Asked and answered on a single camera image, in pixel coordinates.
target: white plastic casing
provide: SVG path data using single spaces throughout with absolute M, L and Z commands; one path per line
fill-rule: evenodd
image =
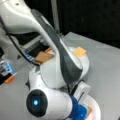
M 62 120 L 67 118 L 72 111 L 72 100 L 68 94 L 59 90 L 49 89 L 43 82 L 39 72 L 35 73 L 33 69 L 29 74 L 30 92 L 41 90 L 45 93 L 48 100 L 48 107 L 45 120 Z

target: white table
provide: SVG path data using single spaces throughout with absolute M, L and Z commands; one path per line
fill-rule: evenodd
M 80 35 L 69 33 L 64 38 L 70 47 L 81 46 L 88 52 L 90 71 L 87 83 L 90 95 L 98 102 L 102 120 L 118 120 L 120 116 L 120 50 Z M 26 109 L 30 67 L 19 71 L 9 85 L 0 87 L 0 120 L 34 120 Z

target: blue light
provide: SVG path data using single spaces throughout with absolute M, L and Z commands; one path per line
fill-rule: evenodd
M 38 101 L 34 100 L 34 105 L 37 106 L 38 105 Z

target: cable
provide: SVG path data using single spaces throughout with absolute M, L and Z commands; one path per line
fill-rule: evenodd
M 70 94 L 70 86 L 67 84 L 68 93 Z
M 75 86 L 74 86 L 74 88 L 72 89 L 72 91 L 71 91 L 71 95 L 74 95 L 74 93 L 75 93 L 75 91 L 76 91 L 76 89 L 77 89 L 77 87 L 78 87 L 78 85 L 79 85 L 79 83 L 80 82 L 84 82 L 84 80 L 80 80 Z
M 9 34 L 8 30 L 7 30 L 7 27 L 0 15 L 0 22 L 1 22 L 1 25 L 3 27 L 3 29 L 5 30 L 6 34 L 8 35 L 9 39 L 11 40 L 11 42 L 13 43 L 13 45 L 16 47 L 16 49 L 19 51 L 19 53 L 23 56 L 23 58 L 25 58 L 25 60 L 27 60 L 30 64 L 33 64 L 35 66 L 39 66 L 39 64 L 37 63 L 34 63 L 33 61 L 30 61 L 24 54 L 23 52 L 20 50 L 20 48 L 16 45 L 16 43 L 14 42 L 13 38 L 11 37 L 11 35 Z

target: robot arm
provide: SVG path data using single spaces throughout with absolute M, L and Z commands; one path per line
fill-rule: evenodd
M 58 89 L 80 79 L 82 65 L 79 59 L 55 33 L 49 22 L 38 11 L 30 10 L 23 0 L 0 0 L 0 15 L 9 33 L 36 31 L 43 36 L 55 53 L 53 59 L 29 73 L 30 93 L 27 97 L 29 112 L 47 120 L 67 118 L 74 108 L 73 101 L 68 94 L 53 88 Z M 85 95 L 85 87 L 88 92 L 89 86 L 81 84 L 78 87 L 74 94 L 77 100 Z
M 36 31 L 54 51 L 55 57 L 38 68 L 49 88 L 60 88 L 79 80 L 82 73 L 79 59 L 38 11 L 30 10 L 23 0 L 0 0 L 0 3 L 0 15 L 10 33 Z

